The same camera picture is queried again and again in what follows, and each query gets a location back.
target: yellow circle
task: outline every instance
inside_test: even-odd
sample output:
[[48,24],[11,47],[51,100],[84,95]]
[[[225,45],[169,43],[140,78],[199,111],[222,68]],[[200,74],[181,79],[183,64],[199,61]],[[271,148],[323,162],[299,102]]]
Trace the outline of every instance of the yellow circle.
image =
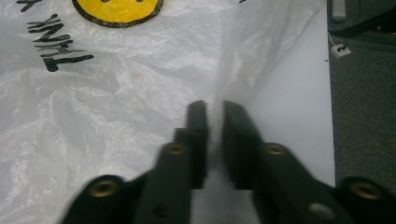
[[79,14],[107,27],[128,27],[156,16],[163,0],[73,0]]

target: power plug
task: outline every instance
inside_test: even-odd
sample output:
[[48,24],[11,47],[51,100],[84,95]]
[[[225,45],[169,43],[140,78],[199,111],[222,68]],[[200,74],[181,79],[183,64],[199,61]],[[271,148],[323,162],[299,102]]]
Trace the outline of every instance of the power plug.
[[332,47],[332,48],[330,49],[330,52],[332,53],[332,55],[334,55],[334,57],[335,57],[336,59],[340,59],[341,57],[344,57],[344,56],[346,56],[346,55],[352,53],[352,52],[347,48],[347,46],[345,46],[345,45],[343,45],[343,44],[339,44],[339,45],[336,45],[336,46]]

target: white plastic bag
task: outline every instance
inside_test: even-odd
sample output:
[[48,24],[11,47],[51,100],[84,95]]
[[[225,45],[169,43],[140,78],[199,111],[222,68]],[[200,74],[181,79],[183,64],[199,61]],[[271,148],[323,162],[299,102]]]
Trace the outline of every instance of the white plastic bag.
[[155,18],[112,29],[71,0],[2,1],[0,222],[55,223],[93,177],[147,171],[187,104],[204,99],[219,120],[223,99],[251,99],[323,5],[165,0]]

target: smiley face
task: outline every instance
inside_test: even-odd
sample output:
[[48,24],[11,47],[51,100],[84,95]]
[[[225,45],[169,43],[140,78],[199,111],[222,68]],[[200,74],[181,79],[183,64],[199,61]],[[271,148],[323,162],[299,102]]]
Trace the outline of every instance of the smiley face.
[[163,0],[72,0],[88,21],[111,28],[126,28],[160,13]]

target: black outline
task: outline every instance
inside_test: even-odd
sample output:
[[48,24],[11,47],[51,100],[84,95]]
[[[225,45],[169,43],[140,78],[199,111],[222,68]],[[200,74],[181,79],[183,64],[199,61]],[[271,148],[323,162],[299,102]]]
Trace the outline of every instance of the black outline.
[[157,5],[155,6],[154,10],[149,14],[147,17],[137,20],[137,21],[129,21],[129,22],[111,22],[111,21],[102,21],[100,19],[97,19],[93,15],[88,14],[78,3],[78,0],[72,0],[73,5],[75,6],[77,12],[87,21],[91,21],[93,23],[96,23],[101,26],[109,27],[109,28],[128,28],[140,23],[143,23],[145,21],[150,20],[151,18],[157,16],[161,8],[163,7],[163,1],[164,0],[158,0]]

